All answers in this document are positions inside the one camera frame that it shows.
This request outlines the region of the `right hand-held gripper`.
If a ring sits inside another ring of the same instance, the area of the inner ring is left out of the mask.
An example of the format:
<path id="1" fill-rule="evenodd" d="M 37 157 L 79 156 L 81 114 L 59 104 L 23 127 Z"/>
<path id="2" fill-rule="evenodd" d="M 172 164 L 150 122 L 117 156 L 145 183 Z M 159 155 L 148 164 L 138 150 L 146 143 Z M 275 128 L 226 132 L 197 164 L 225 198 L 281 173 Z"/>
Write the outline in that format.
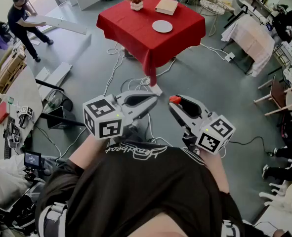
<path id="1" fill-rule="evenodd" d="M 216 155 L 227 145 L 235 127 L 225 116 L 210 112 L 203 103 L 188 96 L 179 96 L 180 103 L 169 102 L 168 108 L 179 125 L 187 127 L 184 144 L 192 152 L 205 150 Z M 190 115 L 200 116 L 193 120 Z"/>

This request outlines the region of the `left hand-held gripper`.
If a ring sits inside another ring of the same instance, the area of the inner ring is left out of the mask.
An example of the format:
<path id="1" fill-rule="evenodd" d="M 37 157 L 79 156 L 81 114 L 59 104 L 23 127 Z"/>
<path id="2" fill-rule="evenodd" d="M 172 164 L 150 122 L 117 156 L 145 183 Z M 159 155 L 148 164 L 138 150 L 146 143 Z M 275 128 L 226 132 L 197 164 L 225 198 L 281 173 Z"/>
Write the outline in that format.
<path id="1" fill-rule="evenodd" d="M 97 140 L 125 140 L 133 134 L 133 121 L 143 118 L 156 105 L 156 97 L 149 91 L 136 90 L 95 97 L 83 103 L 85 126 Z"/>

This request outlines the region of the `white round plate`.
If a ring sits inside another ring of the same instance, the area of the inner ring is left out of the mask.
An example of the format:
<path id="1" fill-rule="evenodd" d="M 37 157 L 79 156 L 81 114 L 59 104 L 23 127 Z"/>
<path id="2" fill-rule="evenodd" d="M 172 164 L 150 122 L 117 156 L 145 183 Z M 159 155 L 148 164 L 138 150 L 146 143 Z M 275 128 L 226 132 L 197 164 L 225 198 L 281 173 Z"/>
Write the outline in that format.
<path id="1" fill-rule="evenodd" d="M 166 20 L 157 20 L 153 22 L 152 28 L 159 33 L 169 33 L 172 31 L 173 26 Z"/>

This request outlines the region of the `person's right forearm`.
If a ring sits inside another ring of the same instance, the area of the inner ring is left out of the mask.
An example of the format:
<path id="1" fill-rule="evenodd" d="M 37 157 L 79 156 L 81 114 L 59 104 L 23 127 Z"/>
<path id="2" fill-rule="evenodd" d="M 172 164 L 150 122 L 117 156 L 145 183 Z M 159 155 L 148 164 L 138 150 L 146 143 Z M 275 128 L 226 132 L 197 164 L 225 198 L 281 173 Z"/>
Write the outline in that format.
<path id="1" fill-rule="evenodd" d="M 229 183 L 222 164 L 220 154 L 213 155 L 205 150 L 200 150 L 200 157 L 205 162 L 207 168 L 214 177 L 217 186 L 221 192 L 229 193 Z"/>

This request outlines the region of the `black waste bin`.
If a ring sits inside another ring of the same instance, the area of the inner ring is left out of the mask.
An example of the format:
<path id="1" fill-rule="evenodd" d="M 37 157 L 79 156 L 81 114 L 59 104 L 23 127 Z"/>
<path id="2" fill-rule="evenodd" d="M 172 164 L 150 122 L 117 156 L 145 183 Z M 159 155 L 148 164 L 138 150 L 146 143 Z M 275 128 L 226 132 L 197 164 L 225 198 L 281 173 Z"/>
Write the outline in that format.
<path id="1" fill-rule="evenodd" d="M 61 106 L 70 112 L 73 108 L 73 102 L 69 98 L 64 98 L 61 102 Z"/>

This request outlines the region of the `white shelf board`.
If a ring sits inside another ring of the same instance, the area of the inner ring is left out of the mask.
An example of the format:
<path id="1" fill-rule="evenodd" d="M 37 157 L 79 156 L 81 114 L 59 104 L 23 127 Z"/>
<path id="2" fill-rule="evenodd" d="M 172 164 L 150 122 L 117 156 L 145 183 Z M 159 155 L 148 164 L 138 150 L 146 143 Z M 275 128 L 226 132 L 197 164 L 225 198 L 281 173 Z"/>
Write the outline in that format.
<path id="1" fill-rule="evenodd" d="M 67 75 L 67 73 L 71 70 L 72 65 L 66 62 L 62 62 L 50 75 L 50 77 L 46 80 L 47 83 L 53 84 L 55 86 L 60 86 L 63 79 Z M 49 94 L 54 90 L 52 88 L 43 86 L 38 84 L 39 94 L 41 96 L 42 101 L 48 99 Z"/>
<path id="2" fill-rule="evenodd" d="M 46 82 L 50 75 L 51 75 L 50 71 L 46 67 L 43 67 L 41 71 L 37 74 L 35 79 Z"/>

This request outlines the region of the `wooden chair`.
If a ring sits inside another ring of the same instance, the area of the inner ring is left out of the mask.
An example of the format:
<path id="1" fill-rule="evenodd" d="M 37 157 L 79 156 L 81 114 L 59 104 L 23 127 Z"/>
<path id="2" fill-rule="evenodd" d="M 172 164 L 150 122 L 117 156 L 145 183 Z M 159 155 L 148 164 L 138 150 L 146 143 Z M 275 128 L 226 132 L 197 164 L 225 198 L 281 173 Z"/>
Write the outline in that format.
<path id="1" fill-rule="evenodd" d="M 292 87 L 285 88 L 282 86 L 281 82 L 276 80 L 276 77 L 273 76 L 271 80 L 259 86 L 258 89 L 262 89 L 265 86 L 270 87 L 270 92 L 268 95 L 263 96 L 257 100 L 254 100 L 254 104 L 258 104 L 264 100 L 273 101 L 277 106 L 277 109 L 265 113 L 265 116 L 270 116 L 273 114 L 288 112 L 292 113 Z"/>

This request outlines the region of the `white cloth covered table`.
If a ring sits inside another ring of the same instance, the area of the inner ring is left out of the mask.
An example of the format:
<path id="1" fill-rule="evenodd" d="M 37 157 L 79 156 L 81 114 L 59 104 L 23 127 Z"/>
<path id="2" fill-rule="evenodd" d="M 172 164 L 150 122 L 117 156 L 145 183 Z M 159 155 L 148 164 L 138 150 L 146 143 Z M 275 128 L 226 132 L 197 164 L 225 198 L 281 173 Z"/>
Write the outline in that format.
<path id="1" fill-rule="evenodd" d="M 232 23 L 222 34 L 222 41 L 233 40 L 248 56 L 253 64 L 248 70 L 256 77 L 269 62 L 275 42 L 265 26 L 260 25 L 248 14 Z"/>

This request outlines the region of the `beige hardcover book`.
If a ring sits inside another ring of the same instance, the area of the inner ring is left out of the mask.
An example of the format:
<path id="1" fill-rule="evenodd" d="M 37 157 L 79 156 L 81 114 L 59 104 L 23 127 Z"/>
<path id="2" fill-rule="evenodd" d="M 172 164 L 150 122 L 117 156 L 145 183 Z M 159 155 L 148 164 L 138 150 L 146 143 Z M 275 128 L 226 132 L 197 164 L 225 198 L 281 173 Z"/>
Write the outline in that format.
<path id="1" fill-rule="evenodd" d="M 158 13 L 173 15 L 178 6 L 178 1 L 175 0 L 160 0 L 155 7 L 155 11 Z"/>

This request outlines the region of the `idle hand-held gripper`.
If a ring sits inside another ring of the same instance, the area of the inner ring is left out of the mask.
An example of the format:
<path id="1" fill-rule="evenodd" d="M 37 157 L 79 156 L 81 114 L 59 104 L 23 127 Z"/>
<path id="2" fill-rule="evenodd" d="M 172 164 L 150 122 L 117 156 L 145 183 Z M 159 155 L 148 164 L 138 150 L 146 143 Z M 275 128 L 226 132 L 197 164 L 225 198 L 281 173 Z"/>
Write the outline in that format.
<path id="1" fill-rule="evenodd" d="M 20 130 L 13 122 L 9 125 L 7 140 L 9 147 L 13 149 L 20 143 Z"/>
<path id="2" fill-rule="evenodd" d="M 33 113 L 33 109 L 29 106 L 21 107 L 18 112 L 18 124 L 20 128 L 25 129 L 27 127 L 29 121 L 32 121 Z"/>

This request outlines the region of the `white desk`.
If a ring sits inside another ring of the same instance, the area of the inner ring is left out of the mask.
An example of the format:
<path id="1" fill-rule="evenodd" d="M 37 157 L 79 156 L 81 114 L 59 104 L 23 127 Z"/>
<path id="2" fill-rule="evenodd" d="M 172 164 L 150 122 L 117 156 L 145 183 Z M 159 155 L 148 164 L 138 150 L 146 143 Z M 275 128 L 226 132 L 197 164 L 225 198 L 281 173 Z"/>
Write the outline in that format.
<path id="1" fill-rule="evenodd" d="M 14 98 L 14 103 L 10 106 L 9 116 L 15 119 L 15 125 L 18 125 L 19 122 L 16 113 L 18 109 L 21 109 L 23 106 L 28 106 L 33 110 L 32 120 L 28 120 L 26 128 L 20 129 L 20 144 L 16 149 L 16 151 L 19 152 L 19 148 L 22 146 L 22 143 L 25 141 L 31 130 L 33 130 L 34 123 L 36 123 L 43 110 L 42 99 L 39 94 L 38 86 L 29 67 L 25 67 L 25 69 L 19 74 L 6 94 Z M 4 159 L 3 131 L 6 128 L 6 125 L 7 119 L 0 124 L 0 160 Z"/>

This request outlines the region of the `clear plastic bottle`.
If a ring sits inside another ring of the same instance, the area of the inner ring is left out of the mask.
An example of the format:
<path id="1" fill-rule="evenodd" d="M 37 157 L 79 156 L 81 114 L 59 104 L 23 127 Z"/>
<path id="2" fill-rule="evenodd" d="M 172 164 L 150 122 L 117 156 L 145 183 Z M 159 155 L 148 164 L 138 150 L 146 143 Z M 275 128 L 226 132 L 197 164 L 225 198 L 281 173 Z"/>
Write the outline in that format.
<path id="1" fill-rule="evenodd" d="M 9 104 L 13 104 L 13 102 L 14 102 L 14 98 L 7 95 L 7 94 L 0 93 L 0 99 L 6 103 L 9 103 Z"/>

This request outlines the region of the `red book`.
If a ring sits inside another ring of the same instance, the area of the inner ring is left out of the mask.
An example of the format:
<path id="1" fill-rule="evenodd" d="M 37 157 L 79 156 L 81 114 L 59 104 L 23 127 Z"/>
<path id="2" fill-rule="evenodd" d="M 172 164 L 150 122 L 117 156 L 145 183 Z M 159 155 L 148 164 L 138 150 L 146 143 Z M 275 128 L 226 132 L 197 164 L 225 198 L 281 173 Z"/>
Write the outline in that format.
<path id="1" fill-rule="evenodd" d="M 7 102 L 2 101 L 0 103 L 0 124 L 7 118 L 9 115 L 9 104 Z"/>

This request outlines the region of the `black keyboard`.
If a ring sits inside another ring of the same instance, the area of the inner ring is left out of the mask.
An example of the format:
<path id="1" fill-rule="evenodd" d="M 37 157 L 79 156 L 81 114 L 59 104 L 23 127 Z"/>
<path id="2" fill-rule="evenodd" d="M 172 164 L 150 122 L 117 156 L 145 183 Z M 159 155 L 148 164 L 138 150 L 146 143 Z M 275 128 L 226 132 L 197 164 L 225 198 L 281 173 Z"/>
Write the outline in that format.
<path id="1" fill-rule="evenodd" d="M 11 148 L 8 145 L 8 137 L 10 134 L 10 125 L 15 122 L 15 119 L 12 117 L 8 117 L 6 127 L 3 131 L 3 138 L 4 138 L 4 159 L 10 159 L 11 157 Z"/>

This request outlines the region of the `white plastic bag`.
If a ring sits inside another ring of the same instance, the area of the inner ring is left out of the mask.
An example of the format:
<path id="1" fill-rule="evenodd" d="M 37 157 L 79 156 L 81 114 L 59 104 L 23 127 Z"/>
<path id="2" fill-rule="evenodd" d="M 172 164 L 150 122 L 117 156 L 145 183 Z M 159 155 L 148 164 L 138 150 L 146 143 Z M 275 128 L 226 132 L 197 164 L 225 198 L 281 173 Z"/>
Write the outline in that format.
<path id="1" fill-rule="evenodd" d="M 9 207 L 32 186 L 24 169 L 23 155 L 0 160 L 0 208 Z"/>

